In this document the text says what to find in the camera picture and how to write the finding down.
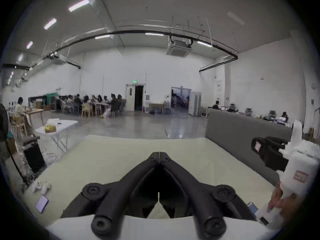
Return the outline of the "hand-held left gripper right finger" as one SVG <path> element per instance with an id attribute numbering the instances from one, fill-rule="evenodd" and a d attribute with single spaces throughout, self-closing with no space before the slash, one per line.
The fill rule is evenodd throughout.
<path id="1" fill-rule="evenodd" d="M 170 218 L 193 216 L 200 238 L 221 238 L 227 224 L 224 217 L 256 221 L 246 203 L 229 185 L 212 186 L 159 152 L 159 202 Z"/>

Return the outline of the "person's right hand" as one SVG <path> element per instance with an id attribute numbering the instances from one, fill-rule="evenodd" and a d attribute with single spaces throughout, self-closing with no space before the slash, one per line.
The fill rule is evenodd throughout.
<path id="1" fill-rule="evenodd" d="M 302 201 L 295 194 L 292 194 L 288 198 L 282 198 L 282 196 L 283 196 L 283 191 L 280 187 L 280 181 L 279 181 L 271 195 L 271 199 L 268 203 L 268 207 L 269 208 L 275 207 L 275 208 L 281 209 L 281 216 L 283 218 L 282 227 L 285 227 L 294 217 L 294 214 L 297 212 L 297 210 L 301 206 Z"/>

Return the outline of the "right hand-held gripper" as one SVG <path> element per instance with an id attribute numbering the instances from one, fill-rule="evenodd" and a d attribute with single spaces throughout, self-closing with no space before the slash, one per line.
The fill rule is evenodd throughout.
<path id="1" fill-rule="evenodd" d="M 256 137 L 251 149 L 279 175 L 282 198 L 295 194 L 303 202 L 318 174 L 319 145 L 302 139 L 302 122 L 294 121 L 289 142 L 277 137 Z M 281 211 L 267 204 L 255 212 L 255 217 L 268 228 L 278 230 L 283 222 Z"/>

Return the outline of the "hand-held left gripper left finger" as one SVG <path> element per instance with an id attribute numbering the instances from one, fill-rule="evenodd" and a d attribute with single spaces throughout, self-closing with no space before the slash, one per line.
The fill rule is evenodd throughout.
<path id="1" fill-rule="evenodd" d="M 154 186 L 159 152 L 130 170 L 119 181 L 89 183 L 63 210 L 61 218 L 94 215 L 90 228 L 98 238 L 118 238 L 125 215 L 147 218 L 158 203 Z"/>

